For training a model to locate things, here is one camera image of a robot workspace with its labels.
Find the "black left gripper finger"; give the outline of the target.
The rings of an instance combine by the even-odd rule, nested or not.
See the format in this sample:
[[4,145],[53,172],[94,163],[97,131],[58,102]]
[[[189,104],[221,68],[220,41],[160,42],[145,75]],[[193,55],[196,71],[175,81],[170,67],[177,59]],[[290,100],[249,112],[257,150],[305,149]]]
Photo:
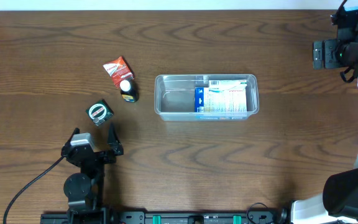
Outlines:
[[73,138],[74,135],[79,134],[80,133],[80,129],[79,128],[75,128],[71,134],[71,136],[69,137],[69,139],[67,140],[67,142],[65,143],[66,146],[70,146],[71,145],[71,140]]
[[113,123],[109,125],[107,144],[109,145],[110,150],[120,150],[121,148],[121,142],[116,134]]

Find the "blue snack packet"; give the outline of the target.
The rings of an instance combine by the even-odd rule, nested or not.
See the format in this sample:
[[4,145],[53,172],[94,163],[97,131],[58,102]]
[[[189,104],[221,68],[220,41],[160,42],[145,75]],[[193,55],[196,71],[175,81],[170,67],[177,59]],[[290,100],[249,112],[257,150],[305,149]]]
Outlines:
[[246,119],[246,89],[195,88],[195,108],[197,119]]

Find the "white green medicine box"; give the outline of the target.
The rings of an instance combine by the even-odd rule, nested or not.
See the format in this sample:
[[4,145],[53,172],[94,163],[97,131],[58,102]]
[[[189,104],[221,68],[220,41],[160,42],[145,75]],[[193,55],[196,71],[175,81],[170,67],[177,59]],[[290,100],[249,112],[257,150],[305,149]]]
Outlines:
[[208,88],[215,92],[244,91],[246,86],[247,80],[210,80]]

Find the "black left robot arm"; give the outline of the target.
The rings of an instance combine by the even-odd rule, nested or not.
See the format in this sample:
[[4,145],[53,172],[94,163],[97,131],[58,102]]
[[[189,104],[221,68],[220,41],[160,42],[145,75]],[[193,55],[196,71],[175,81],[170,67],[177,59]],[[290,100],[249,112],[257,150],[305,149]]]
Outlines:
[[117,215],[103,205],[104,166],[116,162],[124,153],[123,146],[113,124],[109,125],[107,151],[94,151],[95,145],[89,133],[76,128],[63,145],[61,156],[80,168],[64,183],[68,198],[68,223],[118,223]]

